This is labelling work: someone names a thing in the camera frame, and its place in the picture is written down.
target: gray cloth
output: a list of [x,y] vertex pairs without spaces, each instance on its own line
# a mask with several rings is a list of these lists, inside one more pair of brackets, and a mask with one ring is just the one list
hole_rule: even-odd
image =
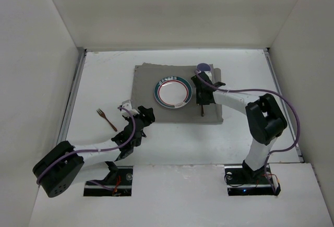
[[[158,123],[197,123],[197,124],[221,124],[222,106],[219,104],[204,105],[204,117],[201,116],[201,108],[196,104],[196,88],[191,80],[196,66],[168,66],[146,64],[136,65],[132,87],[133,106],[152,107],[156,122]],[[191,100],[178,109],[168,109],[160,105],[154,98],[154,88],[164,77],[179,76],[186,79],[192,89]],[[214,69],[212,81],[221,81],[220,69]]]

